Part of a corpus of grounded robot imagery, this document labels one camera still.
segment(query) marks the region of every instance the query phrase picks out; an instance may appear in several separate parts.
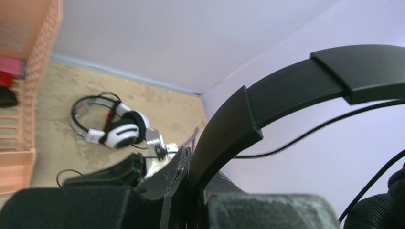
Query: black headband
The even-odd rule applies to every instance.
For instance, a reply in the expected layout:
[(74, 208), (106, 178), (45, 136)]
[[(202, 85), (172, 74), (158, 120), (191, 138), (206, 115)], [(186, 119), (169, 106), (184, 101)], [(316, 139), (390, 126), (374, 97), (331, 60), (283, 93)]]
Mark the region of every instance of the black headband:
[(76, 118), (77, 109), (85, 104), (97, 104), (97, 105), (102, 105), (102, 106), (106, 106), (108, 108), (113, 109), (114, 107), (117, 106), (117, 103), (120, 103), (120, 101), (117, 101), (117, 100), (114, 100), (114, 99), (111, 99), (108, 97), (104, 97), (101, 95), (91, 95), (91, 96), (86, 96), (86, 97), (80, 98), (73, 104), (73, 106), (70, 110), (69, 124), (76, 133), (78, 133), (80, 136), (86, 137), (89, 129), (84, 127), (77, 120), (77, 118)]
[(263, 139), (261, 128), (330, 99), (349, 104), (405, 98), (405, 48), (354, 45), (311, 53), (249, 88), (243, 86), (208, 122), (195, 149), (188, 192), (197, 202), (211, 178), (242, 150)]

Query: ear cushion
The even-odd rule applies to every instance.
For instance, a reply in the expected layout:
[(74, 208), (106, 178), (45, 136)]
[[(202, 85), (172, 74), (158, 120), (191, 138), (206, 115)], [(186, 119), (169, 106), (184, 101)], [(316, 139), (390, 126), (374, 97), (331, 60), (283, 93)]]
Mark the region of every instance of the ear cushion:
[(387, 208), (388, 195), (378, 194), (360, 200), (347, 215), (344, 229), (402, 228)]
[(392, 176), (388, 180), (388, 188), (390, 188), (391, 185), (393, 185), (395, 182), (399, 180), (405, 180), (405, 167), (392, 174)]
[(135, 140), (134, 144), (139, 144), (145, 140), (146, 126), (143, 122), (142, 116), (136, 111), (126, 112), (123, 116), (123, 119), (131, 119), (139, 128), (139, 137)]
[(388, 210), (405, 228), (405, 168), (390, 177), (388, 188)]
[(136, 123), (132, 119), (123, 118), (123, 119), (120, 119), (120, 120), (118, 120), (116, 122), (111, 123), (110, 124), (110, 131), (117, 128), (117, 127), (120, 127), (122, 125), (126, 125), (126, 124), (136, 124)]

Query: red object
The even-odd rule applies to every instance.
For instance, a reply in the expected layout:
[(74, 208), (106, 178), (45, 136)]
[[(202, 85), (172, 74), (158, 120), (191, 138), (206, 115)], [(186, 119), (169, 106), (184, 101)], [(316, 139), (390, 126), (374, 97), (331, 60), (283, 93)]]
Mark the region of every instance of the red object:
[(10, 88), (13, 76), (10, 73), (0, 71), (0, 87)]
[(110, 115), (111, 115), (111, 111), (109, 111), (108, 114), (107, 114), (107, 117), (106, 117), (106, 124), (107, 124), (107, 121), (108, 121), (108, 118), (110, 117)]

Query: ear cup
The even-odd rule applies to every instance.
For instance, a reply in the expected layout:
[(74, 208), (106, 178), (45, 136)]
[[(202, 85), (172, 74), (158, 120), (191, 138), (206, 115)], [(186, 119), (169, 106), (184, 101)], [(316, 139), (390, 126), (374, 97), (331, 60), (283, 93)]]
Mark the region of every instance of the ear cup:
[(105, 145), (120, 149), (132, 144), (139, 136), (139, 128), (134, 120), (123, 118), (110, 124)]
[(344, 229), (402, 229), (388, 210), (388, 195), (360, 200), (347, 215)]
[(136, 124), (136, 123), (132, 119), (122, 118), (122, 119), (110, 124), (110, 131), (117, 127), (120, 127), (122, 125), (126, 125), (126, 124)]
[(145, 140), (146, 126), (142, 119), (142, 116), (136, 111), (126, 112), (123, 119), (131, 119), (139, 128), (139, 137), (135, 140), (134, 144), (139, 144)]
[(388, 210), (405, 228), (405, 168), (390, 177), (388, 188)]

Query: headphones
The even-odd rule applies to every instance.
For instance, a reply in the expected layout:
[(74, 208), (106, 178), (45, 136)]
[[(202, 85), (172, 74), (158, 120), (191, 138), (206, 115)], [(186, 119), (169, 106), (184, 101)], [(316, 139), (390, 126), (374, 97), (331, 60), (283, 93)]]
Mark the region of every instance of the headphones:
[[(189, 212), (187, 227), (204, 227), (201, 206), (205, 187), (229, 160), (263, 139), (263, 127), (295, 111), (339, 97), (349, 104), (405, 99), (404, 63), (403, 47), (337, 47), (313, 52), (309, 59), (237, 90), (212, 116), (195, 148), (187, 177), (188, 209), (194, 211)], [(385, 227), (387, 224), (367, 224), (372, 218), (394, 220), (400, 225), (397, 228), (405, 228), (405, 169), (395, 173), (388, 186), (387, 194), (355, 204), (347, 220), (354, 217), (356, 208), (368, 210), (369, 214), (352, 228), (390, 228)], [(383, 209), (386, 215), (370, 207), (362, 208), (369, 203)]]
[[(100, 95), (91, 95), (79, 99), (72, 107), (69, 124), (71, 128), (86, 141), (104, 144), (112, 149), (120, 149), (145, 140), (146, 130), (150, 129), (148, 118), (139, 111), (133, 111), (118, 98), (114, 100)], [(78, 118), (90, 105), (98, 104), (111, 109), (103, 130), (87, 129), (78, 122)], [(112, 122), (115, 115), (120, 120)]]

